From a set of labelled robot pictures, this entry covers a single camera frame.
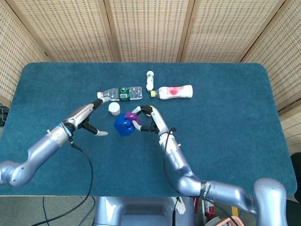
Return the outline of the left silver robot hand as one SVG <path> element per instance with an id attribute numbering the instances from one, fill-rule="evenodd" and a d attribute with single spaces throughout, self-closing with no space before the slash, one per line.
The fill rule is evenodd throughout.
<path id="1" fill-rule="evenodd" d="M 102 137 L 108 135 L 108 132 L 100 131 L 89 124 L 89 116 L 93 113 L 93 111 L 100 107 L 102 103 L 108 101 L 110 101 L 109 97 L 102 97 L 92 103 L 80 107 L 79 109 L 74 111 L 67 119 L 64 120 L 63 128 L 68 131 L 71 137 L 73 136 L 74 131 L 81 128 L 86 129 L 95 136 Z"/>

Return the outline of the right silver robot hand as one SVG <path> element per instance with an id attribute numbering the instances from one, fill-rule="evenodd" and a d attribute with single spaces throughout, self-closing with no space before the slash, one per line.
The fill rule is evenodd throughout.
<path id="1" fill-rule="evenodd" d="M 150 105 L 137 106 L 131 113 L 134 113 L 136 115 L 143 113 L 145 115 L 150 115 L 152 118 L 150 126 L 141 126 L 137 120 L 132 120 L 133 126 L 138 131 L 155 132 L 158 136 L 169 132 L 169 128 L 166 125 L 163 117 L 155 107 Z"/>

